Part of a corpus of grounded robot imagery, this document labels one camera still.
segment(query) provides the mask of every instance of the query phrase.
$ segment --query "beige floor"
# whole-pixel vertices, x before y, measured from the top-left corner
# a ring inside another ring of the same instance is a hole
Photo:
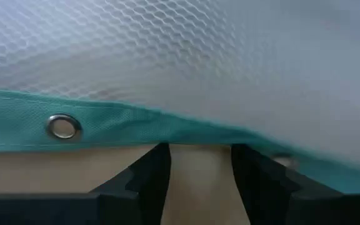
[[[87,192],[151,147],[0,154],[0,193]],[[162,224],[249,224],[228,148],[172,145],[171,154]]]

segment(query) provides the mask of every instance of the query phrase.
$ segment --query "teal fabric trim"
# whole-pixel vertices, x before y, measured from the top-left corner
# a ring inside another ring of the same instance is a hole
[[[46,134],[46,119],[68,114],[82,125],[78,141]],[[118,102],[92,102],[0,91],[0,152],[69,151],[84,148],[152,144],[248,143],[261,152],[293,153],[299,171],[345,193],[360,193],[360,170],[318,160],[304,151],[271,142],[255,132],[179,117]]]

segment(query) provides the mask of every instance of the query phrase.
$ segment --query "teal edge band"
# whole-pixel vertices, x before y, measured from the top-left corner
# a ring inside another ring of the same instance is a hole
[[[46,134],[46,120],[68,114],[83,128],[76,142]],[[360,193],[360,170],[336,161],[319,160],[306,151],[276,144],[237,127],[187,119],[118,102],[93,102],[0,91],[0,152],[68,151],[84,148],[152,144],[248,143],[262,153],[291,153],[299,172],[344,193]]]

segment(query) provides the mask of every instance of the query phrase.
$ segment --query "metal grommet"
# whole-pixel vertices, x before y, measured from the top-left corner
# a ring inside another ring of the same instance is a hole
[[[79,121],[65,114],[50,116],[47,120],[47,132],[54,138],[69,140],[81,136]]]
[[[289,169],[297,169],[299,166],[297,159],[290,154],[276,154],[271,158]]]

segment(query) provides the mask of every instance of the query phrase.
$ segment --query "silver eyelet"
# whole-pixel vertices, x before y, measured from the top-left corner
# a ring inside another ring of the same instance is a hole
[[[50,136],[61,140],[78,139],[82,131],[79,121],[65,114],[50,116],[46,129]]]
[[[275,154],[272,159],[289,169],[297,169],[299,166],[298,160],[290,154]]]

